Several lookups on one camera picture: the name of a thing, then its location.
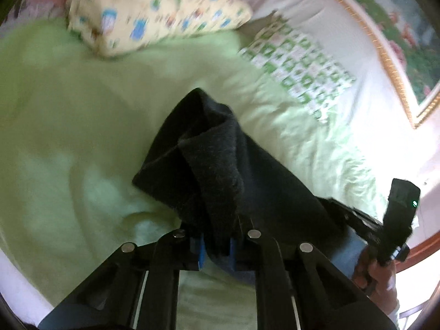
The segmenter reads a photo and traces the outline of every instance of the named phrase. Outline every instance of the black cloth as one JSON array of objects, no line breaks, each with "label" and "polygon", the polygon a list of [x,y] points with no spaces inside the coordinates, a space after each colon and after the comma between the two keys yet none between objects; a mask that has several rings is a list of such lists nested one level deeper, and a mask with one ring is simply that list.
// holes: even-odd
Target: black cloth
[{"label": "black cloth", "polygon": [[278,241],[308,241],[353,270],[364,247],[338,228],[319,200],[240,128],[232,111],[201,89],[167,117],[133,183],[227,251],[237,213]]}]

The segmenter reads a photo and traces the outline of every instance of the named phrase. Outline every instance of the yellow patterned pillow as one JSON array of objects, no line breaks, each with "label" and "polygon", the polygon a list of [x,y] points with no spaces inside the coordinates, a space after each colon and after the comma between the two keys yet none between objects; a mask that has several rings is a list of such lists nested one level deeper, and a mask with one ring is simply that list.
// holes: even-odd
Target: yellow patterned pillow
[{"label": "yellow patterned pillow", "polygon": [[69,30],[115,56],[164,37],[237,28],[251,16],[241,0],[72,0]]}]

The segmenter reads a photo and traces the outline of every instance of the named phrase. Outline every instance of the green blanket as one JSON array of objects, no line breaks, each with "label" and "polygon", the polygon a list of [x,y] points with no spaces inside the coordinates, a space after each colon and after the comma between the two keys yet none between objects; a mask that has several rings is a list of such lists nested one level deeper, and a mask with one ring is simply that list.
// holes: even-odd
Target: green blanket
[{"label": "green blanket", "polygon": [[[386,202],[335,115],[324,126],[237,55],[239,32],[96,57],[63,20],[0,41],[0,248],[52,303],[120,244],[179,220],[131,185],[164,119],[201,87],[316,195],[370,215]],[[255,292],[208,261],[182,272],[178,329],[256,329]]]}]

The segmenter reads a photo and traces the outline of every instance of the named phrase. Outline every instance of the hand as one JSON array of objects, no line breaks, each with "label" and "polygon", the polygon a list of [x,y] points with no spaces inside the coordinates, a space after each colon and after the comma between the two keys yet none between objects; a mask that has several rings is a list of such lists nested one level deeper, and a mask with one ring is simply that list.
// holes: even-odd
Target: hand
[{"label": "hand", "polygon": [[370,259],[367,247],[360,254],[353,274],[353,282],[361,289],[365,289],[368,285],[367,272],[377,281],[376,288],[371,294],[370,299],[386,315],[391,314],[398,304],[397,290],[395,288],[395,263],[390,262],[385,267],[380,266],[376,259]]}]

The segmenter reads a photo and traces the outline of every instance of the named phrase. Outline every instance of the black metal frame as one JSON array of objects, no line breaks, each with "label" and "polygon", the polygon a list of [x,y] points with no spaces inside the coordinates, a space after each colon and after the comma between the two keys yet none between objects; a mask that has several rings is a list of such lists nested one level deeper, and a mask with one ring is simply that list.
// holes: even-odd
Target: black metal frame
[{"label": "black metal frame", "polygon": [[[415,185],[394,179],[383,225],[333,199],[320,201],[336,223],[350,226],[385,264],[408,255],[405,241],[419,196]],[[212,237],[182,224],[155,243],[123,244],[43,319],[40,330],[99,325],[174,330],[179,272],[200,270],[205,241],[211,244]],[[296,330],[298,322],[303,330],[395,330],[366,294],[310,243],[278,244],[243,215],[237,215],[227,241],[232,268],[255,272],[258,330]],[[374,287],[371,282],[366,291]]]}]

